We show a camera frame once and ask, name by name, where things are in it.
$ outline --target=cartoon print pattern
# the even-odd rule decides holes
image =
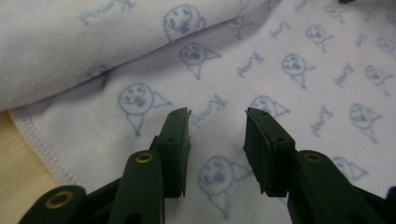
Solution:
[[[396,60],[396,43],[384,36],[379,36],[376,39],[376,44],[380,49],[385,51],[393,60]]]
[[[222,156],[215,156],[201,168],[198,183],[201,190],[223,214],[230,217],[229,188],[232,184],[246,179],[252,171]]]
[[[198,43],[184,46],[179,53],[181,61],[187,65],[197,80],[201,79],[201,64],[206,60],[221,58],[221,55]]]
[[[385,93],[385,95],[389,96],[388,87],[385,81],[388,80],[390,77],[393,77],[392,74],[382,69],[379,69],[373,65],[368,65],[365,68],[364,72],[366,77],[370,81],[372,81],[379,89],[381,89],[382,92]]]
[[[134,127],[136,136],[140,136],[145,115],[150,109],[171,104],[170,101],[143,83],[130,85],[119,96],[119,105]]]
[[[357,164],[347,161],[343,157],[335,157],[332,162],[337,166],[337,168],[343,173],[344,177],[353,184],[364,175],[369,173],[363,168],[359,167]]]
[[[305,89],[305,72],[316,67],[307,62],[303,57],[296,53],[291,53],[282,62],[283,71],[291,76],[300,86]]]
[[[324,53],[327,52],[325,42],[328,39],[333,38],[333,35],[330,35],[327,33],[320,25],[314,24],[311,25],[306,31],[305,31],[306,37],[311,40],[312,42],[315,43],[318,48],[320,48]]]
[[[323,10],[333,19],[340,21],[342,23],[345,22],[343,18],[343,13],[347,11],[346,8],[341,7],[340,5],[330,3],[324,6]]]
[[[288,110],[285,106],[265,95],[258,96],[256,99],[254,99],[250,104],[250,107],[263,110],[270,114],[274,119],[281,115],[290,113],[290,110]]]
[[[205,19],[198,9],[190,5],[182,5],[170,10],[163,19],[163,27],[169,41],[190,35],[205,28]]]
[[[352,123],[359,128],[370,140],[376,144],[375,132],[373,128],[374,121],[381,119],[382,116],[373,109],[361,104],[354,104],[350,107],[349,116]]]

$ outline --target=cartoon cat face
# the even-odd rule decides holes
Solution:
[[[274,103],[266,96],[257,97],[253,103],[251,103],[251,106],[263,110],[273,117],[276,115]]]
[[[305,33],[315,43],[322,43],[326,39],[324,30],[317,24],[310,26]]]
[[[119,102],[128,114],[142,115],[151,108],[153,94],[145,84],[135,83],[122,91]]]
[[[191,43],[184,46],[180,50],[179,55],[184,63],[189,65],[197,65],[202,63],[206,59],[206,50],[200,44]]]
[[[305,62],[298,54],[292,53],[283,60],[282,67],[289,75],[297,76],[305,71]]]
[[[362,129],[370,128],[373,122],[369,110],[364,105],[353,105],[350,108],[350,117],[353,123]]]
[[[396,45],[391,40],[386,39],[384,36],[377,38],[376,44],[386,52],[391,52],[396,49]]]
[[[381,70],[377,69],[376,67],[374,67],[372,65],[367,66],[364,71],[366,73],[366,76],[370,80],[372,80],[375,84],[381,84],[385,81]]]
[[[328,4],[328,5],[326,5],[326,6],[324,7],[324,11],[325,11],[327,14],[333,16],[333,17],[340,16],[341,13],[342,13],[341,8],[338,7],[338,6],[335,6],[335,5],[333,5],[333,4]]]
[[[199,184],[207,194],[218,194],[231,186],[233,167],[223,157],[216,156],[201,169]]]
[[[188,6],[181,6],[170,11],[165,17],[165,22],[170,28],[179,31],[182,34],[186,34],[191,29],[191,19],[191,8]]]

